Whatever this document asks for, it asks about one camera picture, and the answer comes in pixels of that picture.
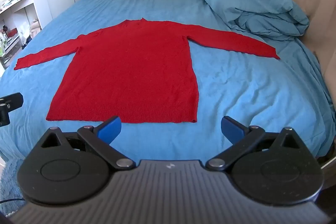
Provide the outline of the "red long-sleeve sweater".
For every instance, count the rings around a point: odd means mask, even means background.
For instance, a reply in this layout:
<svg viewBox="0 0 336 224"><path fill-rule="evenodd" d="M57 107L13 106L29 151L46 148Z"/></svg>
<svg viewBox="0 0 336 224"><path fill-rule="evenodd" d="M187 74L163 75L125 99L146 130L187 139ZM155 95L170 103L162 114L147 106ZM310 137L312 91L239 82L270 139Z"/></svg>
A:
<svg viewBox="0 0 336 224"><path fill-rule="evenodd" d="M23 69L73 55L48 121L196 122L199 102L190 42L276 58L276 50L232 31L170 21L126 20L18 59Z"/></svg>

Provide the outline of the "blue rolled duvet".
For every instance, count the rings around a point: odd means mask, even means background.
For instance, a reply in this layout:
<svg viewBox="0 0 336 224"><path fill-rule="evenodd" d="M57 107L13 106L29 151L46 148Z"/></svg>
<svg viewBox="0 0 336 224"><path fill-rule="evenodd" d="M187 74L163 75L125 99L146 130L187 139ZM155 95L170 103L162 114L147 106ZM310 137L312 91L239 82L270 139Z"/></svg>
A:
<svg viewBox="0 0 336 224"><path fill-rule="evenodd" d="M231 29L272 40L303 36L309 19L293 0L205 0Z"/></svg>

